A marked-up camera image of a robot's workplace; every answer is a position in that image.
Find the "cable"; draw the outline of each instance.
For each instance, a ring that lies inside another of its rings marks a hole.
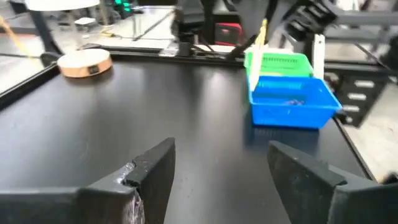
[[[35,61],[32,57],[32,55],[30,54],[30,52],[28,51],[27,48],[25,48],[25,45],[23,45],[19,39],[18,36],[15,35],[14,31],[12,31],[12,29],[10,28],[10,26],[8,25],[8,23],[4,20],[4,18],[2,16],[0,16],[0,26],[3,26],[4,30],[6,31],[6,33],[8,34],[8,36],[11,38],[11,40],[15,43],[15,45],[17,46],[17,48],[24,52],[27,55],[27,58],[34,64],[37,66],[37,68],[41,68],[40,64]]]

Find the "floor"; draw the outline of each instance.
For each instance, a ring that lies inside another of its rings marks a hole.
[[[377,2],[385,8],[386,1],[378,0]],[[144,10],[146,13],[137,18],[138,24],[141,25],[141,30],[138,30],[136,35],[143,33],[153,23],[167,16],[170,12],[170,8],[147,8]],[[6,18],[12,16],[9,9],[1,1],[0,15]],[[137,42],[133,42],[131,39],[133,36],[131,18],[109,28],[109,32],[128,38],[103,37],[99,35],[100,28],[97,28],[93,29],[90,32],[90,36],[87,39],[83,39],[83,41],[85,43],[91,42],[103,45],[164,48],[169,44],[169,39],[172,38],[169,29],[171,20],[171,16],[167,17],[156,29]],[[51,22],[49,27],[52,29],[56,42],[65,52],[71,51],[76,47],[69,28],[60,30],[59,27]],[[1,53],[29,54],[32,57],[38,57],[44,51],[38,37],[19,35],[19,40],[25,46],[25,50],[17,48],[8,36],[0,35]],[[365,55],[359,49],[346,44],[328,44],[326,57],[343,60],[353,59],[354,57],[365,60]],[[29,78],[41,69],[42,66],[36,58],[0,56],[0,70],[2,71],[0,73],[0,93]],[[398,171],[398,151],[396,149],[398,144],[398,103],[393,103],[396,102],[397,98],[398,87],[394,84],[389,85],[361,128],[346,127],[347,132],[377,180],[383,179],[391,171]]]

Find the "gold round object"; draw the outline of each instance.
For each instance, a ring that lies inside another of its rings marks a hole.
[[[57,64],[66,77],[84,78],[108,70],[112,66],[112,60],[107,50],[84,49],[63,55]]]

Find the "blue basket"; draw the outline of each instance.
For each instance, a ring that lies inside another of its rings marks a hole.
[[[249,100],[258,125],[319,129],[342,108],[317,78],[261,76]]]

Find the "green basket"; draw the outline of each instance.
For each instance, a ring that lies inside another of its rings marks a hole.
[[[253,53],[247,52],[244,66],[247,75],[251,72]],[[304,54],[263,53],[260,75],[311,77],[313,68]]]

